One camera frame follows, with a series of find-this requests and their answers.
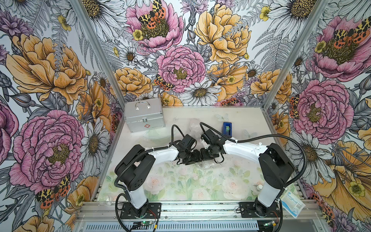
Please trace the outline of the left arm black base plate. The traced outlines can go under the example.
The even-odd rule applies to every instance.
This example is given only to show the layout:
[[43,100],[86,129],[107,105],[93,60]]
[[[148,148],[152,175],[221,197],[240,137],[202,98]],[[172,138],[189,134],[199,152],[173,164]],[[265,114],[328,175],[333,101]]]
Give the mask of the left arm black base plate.
[[161,207],[161,203],[145,203],[140,209],[136,209],[126,202],[123,203],[119,216],[121,219],[159,219]]

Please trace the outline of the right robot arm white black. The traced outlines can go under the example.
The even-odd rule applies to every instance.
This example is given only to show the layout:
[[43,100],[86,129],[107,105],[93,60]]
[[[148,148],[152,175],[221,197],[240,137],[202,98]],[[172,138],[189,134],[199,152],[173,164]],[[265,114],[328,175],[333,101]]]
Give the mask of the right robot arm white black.
[[[307,169],[308,158],[304,147],[293,138],[279,134],[268,134],[238,140],[227,137],[206,123],[201,122],[200,127],[203,131],[202,141],[206,145],[206,151],[210,154],[236,155],[260,165],[265,183],[252,206],[254,214],[258,217],[265,217],[273,203],[279,200],[285,188],[302,177]],[[296,176],[291,177],[295,171],[295,166],[278,144],[272,143],[267,146],[252,143],[271,137],[284,138],[298,147],[303,163]]]

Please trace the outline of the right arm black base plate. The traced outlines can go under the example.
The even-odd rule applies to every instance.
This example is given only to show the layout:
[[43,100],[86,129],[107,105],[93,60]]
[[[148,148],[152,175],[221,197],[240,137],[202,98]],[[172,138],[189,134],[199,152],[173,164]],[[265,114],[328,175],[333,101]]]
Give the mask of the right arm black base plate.
[[242,218],[279,218],[282,214],[277,202],[270,207],[252,201],[239,202],[238,205]]

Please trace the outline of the white surgical packet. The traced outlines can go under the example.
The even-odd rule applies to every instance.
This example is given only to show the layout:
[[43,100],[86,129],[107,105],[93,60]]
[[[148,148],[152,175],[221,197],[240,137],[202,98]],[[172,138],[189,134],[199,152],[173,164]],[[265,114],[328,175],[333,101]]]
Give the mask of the white surgical packet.
[[301,211],[305,208],[305,204],[295,194],[289,190],[280,197],[283,208],[295,219],[298,218]]

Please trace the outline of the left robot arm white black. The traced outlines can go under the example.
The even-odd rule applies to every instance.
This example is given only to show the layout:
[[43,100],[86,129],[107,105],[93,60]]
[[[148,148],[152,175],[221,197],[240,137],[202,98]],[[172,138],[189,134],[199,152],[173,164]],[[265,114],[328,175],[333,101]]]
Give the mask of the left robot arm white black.
[[179,164],[193,164],[201,160],[200,152],[195,150],[196,139],[188,134],[184,135],[179,130],[183,138],[176,141],[174,129],[179,130],[179,127],[172,125],[171,141],[168,145],[157,148],[135,145],[116,166],[117,177],[114,186],[123,190],[123,196],[128,202],[123,205],[122,213],[135,218],[143,218],[150,211],[143,184],[155,164],[174,160]]

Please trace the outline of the blue tape dispenser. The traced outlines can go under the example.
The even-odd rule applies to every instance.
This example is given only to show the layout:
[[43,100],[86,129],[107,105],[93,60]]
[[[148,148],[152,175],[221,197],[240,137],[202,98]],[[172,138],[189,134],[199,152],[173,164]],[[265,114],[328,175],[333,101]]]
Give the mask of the blue tape dispenser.
[[222,126],[222,133],[228,138],[232,138],[232,123],[224,122]]

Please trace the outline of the silver metal first aid case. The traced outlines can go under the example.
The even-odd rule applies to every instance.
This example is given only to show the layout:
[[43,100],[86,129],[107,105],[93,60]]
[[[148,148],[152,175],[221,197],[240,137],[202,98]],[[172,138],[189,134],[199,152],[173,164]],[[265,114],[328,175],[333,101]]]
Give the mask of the silver metal first aid case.
[[132,133],[165,127],[161,100],[153,98],[125,103],[124,120]]

